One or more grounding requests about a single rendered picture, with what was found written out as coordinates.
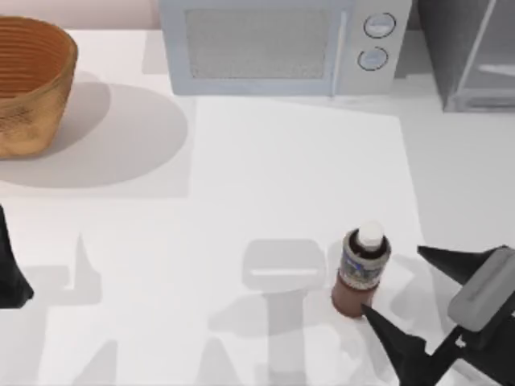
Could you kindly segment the pale grey rounded box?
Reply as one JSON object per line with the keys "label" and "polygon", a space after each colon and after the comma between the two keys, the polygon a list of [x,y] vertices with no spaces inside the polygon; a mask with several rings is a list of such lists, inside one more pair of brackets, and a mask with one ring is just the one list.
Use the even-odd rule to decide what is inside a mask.
{"label": "pale grey rounded box", "polygon": [[498,315],[515,313],[515,249],[499,248],[487,258],[447,308],[448,317],[471,331],[483,330]]}

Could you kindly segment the brown bottle with white cap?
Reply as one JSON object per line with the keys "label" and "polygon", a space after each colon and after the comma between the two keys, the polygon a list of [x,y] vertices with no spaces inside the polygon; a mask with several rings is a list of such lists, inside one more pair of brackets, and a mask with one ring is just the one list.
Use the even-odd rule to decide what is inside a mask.
{"label": "brown bottle with white cap", "polygon": [[347,232],[342,240],[340,263],[331,300],[349,318],[360,318],[370,306],[391,257],[392,248],[382,225],[370,220]]}

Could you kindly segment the pale microwave oven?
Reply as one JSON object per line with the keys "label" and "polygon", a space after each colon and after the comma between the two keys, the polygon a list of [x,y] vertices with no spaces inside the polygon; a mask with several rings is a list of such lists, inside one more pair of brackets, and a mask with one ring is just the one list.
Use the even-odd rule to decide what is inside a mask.
{"label": "pale microwave oven", "polygon": [[[413,0],[345,0],[347,24],[336,96],[368,96],[388,92],[396,72]],[[391,13],[397,20],[393,33],[383,39],[371,39],[364,32],[364,22],[372,14]],[[364,50],[382,47],[389,62],[380,70],[366,72],[356,60]]]}

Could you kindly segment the grey cabinet with dark inside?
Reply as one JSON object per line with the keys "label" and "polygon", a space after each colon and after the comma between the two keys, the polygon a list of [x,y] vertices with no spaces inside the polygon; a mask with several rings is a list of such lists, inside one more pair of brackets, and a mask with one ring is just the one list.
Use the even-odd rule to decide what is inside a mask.
{"label": "grey cabinet with dark inside", "polygon": [[450,113],[515,113],[515,0],[418,0],[435,83]]}

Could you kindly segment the round microwave knob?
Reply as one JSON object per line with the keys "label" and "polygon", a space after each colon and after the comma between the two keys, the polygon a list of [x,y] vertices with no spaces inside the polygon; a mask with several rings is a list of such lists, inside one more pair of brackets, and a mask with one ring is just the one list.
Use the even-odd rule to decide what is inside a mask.
{"label": "round microwave knob", "polygon": [[382,69],[389,62],[389,53],[382,47],[373,47],[362,51],[356,60],[358,66],[366,72]]}
{"label": "round microwave knob", "polygon": [[370,15],[364,22],[364,32],[371,39],[383,39],[393,33],[397,20],[391,13]]}

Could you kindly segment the microwave door with mesh window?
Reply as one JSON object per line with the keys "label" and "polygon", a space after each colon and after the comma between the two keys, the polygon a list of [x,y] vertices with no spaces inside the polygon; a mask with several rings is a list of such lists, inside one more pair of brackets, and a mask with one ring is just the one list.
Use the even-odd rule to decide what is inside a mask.
{"label": "microwave door with mesh window", "polygon": [[331,95],[345,0],[159,0],[176,95]]}

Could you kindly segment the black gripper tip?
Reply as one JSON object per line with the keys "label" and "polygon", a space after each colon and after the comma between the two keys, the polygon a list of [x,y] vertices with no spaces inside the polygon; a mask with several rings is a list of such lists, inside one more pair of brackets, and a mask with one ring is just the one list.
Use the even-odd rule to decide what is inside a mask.
{"label": "black gripper tip", "polygon": [[0,204],[0,310],[21,309],[34,294],[15,260],[5,212]]}

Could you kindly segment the brown woven basket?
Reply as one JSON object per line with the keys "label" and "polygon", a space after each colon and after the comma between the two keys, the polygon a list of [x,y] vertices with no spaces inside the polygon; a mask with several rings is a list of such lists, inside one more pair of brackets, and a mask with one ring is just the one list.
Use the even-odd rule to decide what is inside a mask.
{"label": "brown woven basket", "polygon": [[0,15],[0,159],[44,152],[64,116],[79,48],[55,24]]}

